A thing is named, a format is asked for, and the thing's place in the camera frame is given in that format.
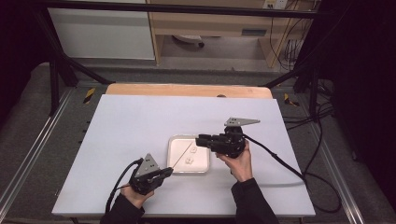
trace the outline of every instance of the white tabletop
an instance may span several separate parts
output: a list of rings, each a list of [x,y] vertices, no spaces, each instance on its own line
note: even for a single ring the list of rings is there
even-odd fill
[[[128,164],[151,153],[165,168],[172,136],[223,133],[229,117],[259,119],[258,124],[243,126],[244,133],[300,171],[276,100],[103,95],[52,213],[64,217],[101,216],[109,193]],[[250,148],[253,174],[275,214],[314,216],[303,181],[261,147],[250,143]],[[128,182],[133,169],[121,184]],[[145,216],[233,216],[234,183],[229,168],[210,153],[205,174],[166,178],[145,202]]]

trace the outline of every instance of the aluminum rail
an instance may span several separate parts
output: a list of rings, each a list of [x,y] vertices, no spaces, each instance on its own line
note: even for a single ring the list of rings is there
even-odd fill
[[[15,198],[18,195],[18,192],[22,188],[24,181],[26,180],[33,166],[35,165],[35,162],[38,156],[40,155],[41,150],[43,149],[44,145],[46,145],[47,140],[49,139],[50,134],[52,133],[52,130],[55,128],[55,125],[57,124],[59,118],[64,112],[64,109],[66,108],[70,96],[72,95],[73,92],[74,89],[71,88],[64,93],[60,101],[61,104],[58,110],[55,112],[55,114],[52,117],[48,118],[46,124],[44,125],[37,139],[35,140],[29,152],[27,153],[17,173],[14,175],[14,177],[8,184],[6,190],[4,191],[3,195],[1,196],[0,223],[2,223],[2,221],[6,217],[8,209],[11,207],[12,203],[14,202]]]
[[[272,18],[299,18],[299,19],[326,19],[335,13],[316,11],[292,11],[281,9],[261,9],[244,7],[204,7],[184,5],[137,4],[137,3],[109,3],[65,0],[34,0],[26,4],[52,8],[109,10],[109,11],[141,11],[141,12],[168,12],[168,13],[194,13],[235,15]]]

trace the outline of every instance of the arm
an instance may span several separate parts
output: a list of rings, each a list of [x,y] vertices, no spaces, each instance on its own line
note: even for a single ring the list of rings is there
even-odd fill
[[[279,223],[253,178],[248,141],[246,140],[245,149],[238,158],[232,159],[225,155],[216,155],[230,167],[231,173],[237,180],[231,189],[236,203],[236,223]]]
[[[124,188],[121,189],[120,195],[114,202],[110,212],[101,218],[100,223],[136,223],[145,213],[142,207],[143,203],[152,195],[154,195],[154,191],[147,195],[141,195],[134,192],[130,186],[125,185]]]

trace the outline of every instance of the wire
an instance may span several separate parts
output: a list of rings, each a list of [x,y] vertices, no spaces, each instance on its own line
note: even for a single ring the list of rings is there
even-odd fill
[[[299,127],[301,125],[304,125],[304,124],[306,124],[308,122],[311,122],[311,121],[314,121],[314,120],[316,120],[318,122],[318,126],[319,126],[318,145],[315,148],[314,154],[312,155],[312,157],[309,160],[308,164],[305,166],[305,169],[302,172],[302,176],[304,177],[305,180],[306,180],[306,177],[308,175],[313,176],[313,177],[321,180],[325,184],[327,184],[330,188],[332,188],[332,190],[334,191],[334,193],[335,193],[335,195],[337,197],[337,201],[338,201],[336,208],[334,208],[334,209],[325,209],[325,208],[322,208],[322,207],[320,207],[319,205],[317,205],[315,203],[312,203],[312,204],[314,205],[315,208],[317,208],[318,210],[320,210],[322,212],[325,212],[325,213],[336,213],[342,207],[342,200],[341,200],[341,197],[340,197],[340,194],[339,194],[338,190],[335,188],[335,186],[332,183],[330,183],[329,181],[325,180],[323,177],[308,172],[310,166],[312,165],[312,162],[314,161],[315,157],[318,155],[318,151],[320,150],[321,142],[322,142],[322,139],[323,139],[323,128],[322,128],[320,119],[323,119],[324,117],[330,115],[333,112],[332,106],[329,106],[329,107],[326,107],[326,108],[322,108],[323,106],[329,105],[329,104],[330,104],[330,102],[326,102],[326,103],[320,105],[318,107],[317,115],[314,116],[314,117],[311,116],[311,117],[306,117],[306,118],[294,118],[294,117],[283,117],[283,118],[286,118],[286,119],[298,119],[298,120],[285,120],[285,123],[299,123],[300,122],[300,124],[298,124],[298,125],[296,125],[296,126],[294,126],[292,128]]]
[[[300,177],[304,183],[306,184],[306,179],[304,178],[304,176],[302,174],[300,174],[298,171],[296,171],[294,168],[292,168],[291,166],[289,166],[287,163],[285,163],[284,161],[282,161],[282,159],[280,159],[274,152],[272,152],[268,147],[266,147],[265,145],[261,144],[260,142],[254,140],[253,138],[243,134],[243,136],[250,140],[251,142],[255,143],[256,145],[264,148],[276,161],[278,161],[280,164],[282,164],[284,167],[286,167],[288,170],[292,171],[295,175],[297,175],[298,177]]]
[[[270,28],[270,47],[271,47],[271,50],[272,50],[272,52],[275,54],[275,57],[276,57],[277,61],[279,62],[279,65],[280,65],[282,68],[288,70],[288,68],[285,68],[285,67],[284,67],[284,65],[285,65],[285,66],[287,66],[287,65],[286,65],[286,64],[283,64],[283,63],[279,60],[279,57],[277,56],[277,54],[276,54],[276,52],[275,52],[275,50],[274,50],[274,47],[273,47],[273,45],[272,45],[272,32],[273,32],[272,30],[273,30],[273,27],[274,27],[274,18],[271,18],[271,28]]]
[[[295,40],[294,41],[294,46],[291,46],[291,47],[290,47],[290,41],[291,40],[289,40],[288,44],[286,46],[285,52],[284,52],[285,60],[289,62],[289,70],[291,70],[290,61],[293,60],[294,63],[295,63],[295,61],[297,60],[297,56],[298,56],[297,52],[299,51],[299,49],[301,48],[302,43],[304,42],[304,38],[305,38],[305,36],[307,34],[308,27],[312,23],[312,20],[308,20],[308,19],[299,19],[299,20],[297,20],[297,22],[295,22],[291,26],[291,28],[289,29],[289,31],[286,34],[285,38],[287,38],[290,35],[290,33],[294,30],[294,28],[296,27],[296,25],[298,23],[301,23],[301,25],[302,25],[302,35],[300,37],[300,40]]]
[[[352,7],[354,1],[355,0],[349,1],[349,5],[343,11],[342,15],[339,17],[339,19],[335,23],[335,25],[330,29],[330,31],[321,40],[319,40],[319,42],[315,45],[315,47],[312,50],[310,50],[310,52],[300,61],[300,64],[306,63],[306,60],[309,59],[310,57],[312,57],[312,55],[320,49],[320,47],[323,45],[323,43],[329,38],[330,35],[332,35],[334,30],[337,28],[338,24],[340,24],[341,20],[345,17],[348,10]]]
[[[116,185],[114,186],[113,190],[111,190],[110,196],[109,196],[108,199],[107,199],[107,203],[106,203],[106,213],[108,213],[108,212],[110,211],[110,205],[111,205],[111,202],[113,202],[113,198],[114,198],[114,195],[116,194],[117,189],[121,189],[121,188],[126,187],[126,186],[123,186],[123,187],[118,188],[118,186],[119,186],[119,184],[120,184],[122,178],[125,176],[125,174],[128,172],[128,170],[131,168],[131,166],[133,166],[133,165],[135,165],[135,164],[140,164],[140,163],[142,163],[142,162],[143,162],[143,158],[140,158],[140,159],[137,160],[137,161],[133,161],[133,162],[132,162],[131,164],[129,164],[129,165],[125,168],[125,170],[122,172],[122,174],[121,174],[119,180],[117,180]]]
[[[296,1],[296,0],[291,1],[290,4],[289,4],[288,6],[285,7],[285,9],[288,9],[289,7],[291,7],[291,5],[293,5],[293,3],[294,3],[295,1]]]

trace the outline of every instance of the person's left hand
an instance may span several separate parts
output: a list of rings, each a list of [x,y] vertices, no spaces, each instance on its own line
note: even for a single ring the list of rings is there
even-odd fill
[[[148,193],[147,195],[141,195],[134,191],[129,184],[123,185],[120,193],[125,196],[125,198],[132,203],[136,208],[140,209],[143,206],[143,203],[152,195],[154,195],[154,191]]]

